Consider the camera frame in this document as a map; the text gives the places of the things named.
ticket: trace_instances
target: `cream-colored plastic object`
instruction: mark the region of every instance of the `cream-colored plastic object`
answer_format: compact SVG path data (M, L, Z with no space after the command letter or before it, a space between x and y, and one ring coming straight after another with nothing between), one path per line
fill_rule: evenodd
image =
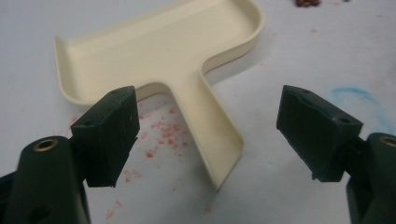
M136 87L137 100L172 94L218 189L243 143L204 73L247 53L262 23L249 0L177 1L93 35L55 37L61 91L78 105L127 85Z

